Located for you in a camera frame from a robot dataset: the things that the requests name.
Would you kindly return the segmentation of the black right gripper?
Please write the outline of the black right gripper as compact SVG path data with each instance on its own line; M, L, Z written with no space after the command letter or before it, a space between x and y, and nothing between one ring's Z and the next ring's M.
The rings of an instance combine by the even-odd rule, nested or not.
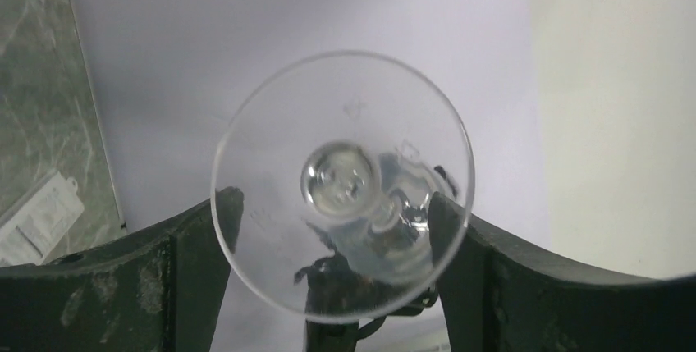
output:
M440 165L383 164L377 171L317 170L306 199L333 226L308 227L333 254L303 267L306 312L334 316L356 339L388 316L417 316L434 304L434 285L460 246L460 221L441 236L432 199L455 201L459 187Z

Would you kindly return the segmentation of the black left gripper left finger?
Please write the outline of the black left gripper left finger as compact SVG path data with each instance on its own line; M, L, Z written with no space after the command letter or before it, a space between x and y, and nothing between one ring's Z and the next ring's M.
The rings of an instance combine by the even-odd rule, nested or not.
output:
M231 268L209 201L105 245L1 270L4 351L207 351Z

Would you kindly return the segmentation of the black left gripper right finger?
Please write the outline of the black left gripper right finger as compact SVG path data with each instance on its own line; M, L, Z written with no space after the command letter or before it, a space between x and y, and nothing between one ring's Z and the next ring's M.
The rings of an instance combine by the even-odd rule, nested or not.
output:
M692 351L695 278L614 272L471 217L437 280L454 351Z

